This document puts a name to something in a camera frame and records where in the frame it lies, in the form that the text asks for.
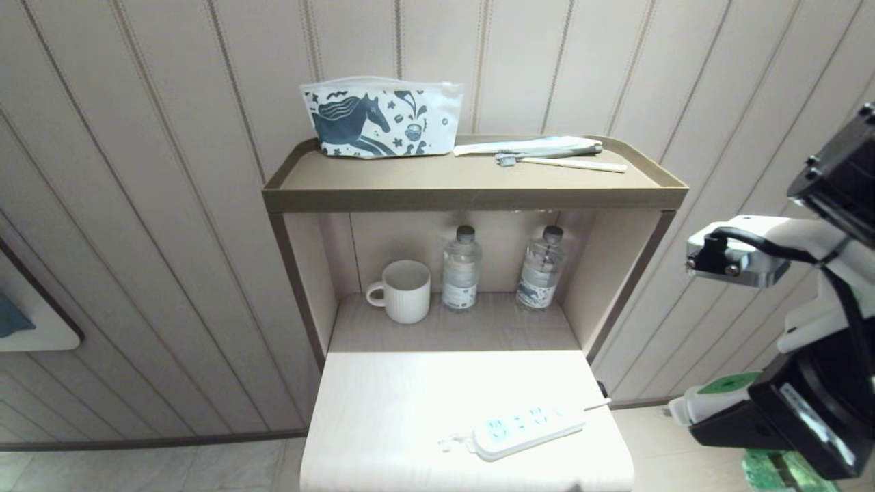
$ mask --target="striped wall panel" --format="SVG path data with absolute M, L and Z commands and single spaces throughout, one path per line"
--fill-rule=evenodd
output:
M 307 426 L 259 187 L 312 136 L 297 85 L 355 74 L 462 82 L 462 132 L 609 134 L 690 185 L 595 361 L 616 400 L 762 365 L 814 276 L 690 280 L 683 242 L 804 214 L 774 190 L 875 99 L 873 37 L 875 0 L 0 3 L 0 237 L 86 335 L 0 354 L 0 443 Z

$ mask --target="mug handle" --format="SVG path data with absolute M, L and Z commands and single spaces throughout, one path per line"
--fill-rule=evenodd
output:
M 381 282 L 374 282 L 367 287 L 365 291 L 365 299 L 370 303 L 371 306 L 377 307 L 386 307 L 386 299 L 371 299 L 371 293 L 374 291 L 386 291 L 386 284 Z

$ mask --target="power strip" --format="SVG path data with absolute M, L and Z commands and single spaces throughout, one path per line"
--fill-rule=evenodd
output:
M 609 403 L 611 399 L 607 398 L 582 411 L 535 406 L 504 418 L 490 418 L 474 428 L 471 436 L 473 449 L 484 460 L 499 460 L 580 431 L 586 423 L 587 411 Z

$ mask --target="baseboard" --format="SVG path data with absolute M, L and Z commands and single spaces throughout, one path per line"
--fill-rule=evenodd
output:
M 0 444 L 3 451 L 103 451 L 108 449 L 146 449 L 152 447 L 205 446 L 258 440 L 292 439 L 307 437 L 306 429 L 291 431 L 252 432 L 221 436 L 194 436 L 185 438 L 136 439 L 103 442 L 39 442 L 31 444 Z
M 677 397 L 642 398 L 640 400 L 626 400 L 613 402 L 609 406 L 611 410 L 624 410 L 626 408 L 640 408 L 642 406 L 662 406 Z

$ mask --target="water bottle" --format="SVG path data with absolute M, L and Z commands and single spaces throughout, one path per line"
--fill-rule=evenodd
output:
M 562 228 L 547 226 L 543 237 L 530 242 L 526 248 L 516 300 L 527 310 L 541 311 L 553 301 L 567 259 L 564 249 L 559 245 L 562 234 Z
M 483 252 L 474 241 L 474 228 L 459 226 L 456 239 L 444 248 L 444 291 L 441 301 L 452 311 L 471 309 L 477 301 Z

